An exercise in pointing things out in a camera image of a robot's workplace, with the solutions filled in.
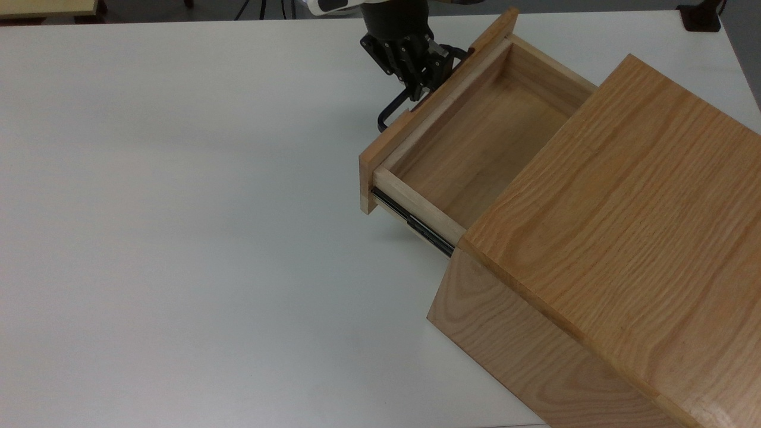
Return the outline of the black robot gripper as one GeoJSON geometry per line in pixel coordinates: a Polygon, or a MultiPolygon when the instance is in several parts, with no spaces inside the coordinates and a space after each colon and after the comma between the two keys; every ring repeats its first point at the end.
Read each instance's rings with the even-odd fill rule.
{"type": "Polygon", "coordinates": [[[420,100],[423,89],[436,90],[448,78],[454,53],[429,42],[429,3],[365,2],[361,13],[367,33],[360,45],[384,73],[397,76],[408,99],[420,100]]]}

